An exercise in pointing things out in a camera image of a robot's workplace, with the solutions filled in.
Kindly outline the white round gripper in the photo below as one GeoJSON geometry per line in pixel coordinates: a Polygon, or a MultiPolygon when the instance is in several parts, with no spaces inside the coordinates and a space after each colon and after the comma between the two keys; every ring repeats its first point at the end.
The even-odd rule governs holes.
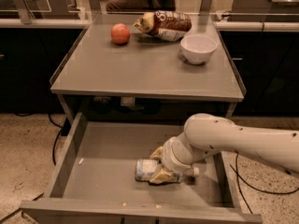
{"type": "Polygon", "coordinates": [[[162,184],[168,182],[174,177],[171,172],[180,174],[190,168],[190,165],[184,164],[175,156],[175,143],[176,137],[171,137],[164,143],[163,147],[158,147],[149,156],[151,160],[161,159],[161,164],[157,166],[154,173],[149,178],[149,182],[151,184],[162,184]]]}

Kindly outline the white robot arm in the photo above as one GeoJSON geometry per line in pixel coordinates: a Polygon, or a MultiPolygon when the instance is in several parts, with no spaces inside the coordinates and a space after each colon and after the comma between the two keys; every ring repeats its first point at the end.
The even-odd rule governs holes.
{"type": "Polygon", "coordinates": [[[294,177],[299,176],[299,132],[245,127],[209,114],[189,117],[183,132],[157,149],[160,164],[152,184],[171,181],[192,165],[223,151],[240,154],[294,177]]]}

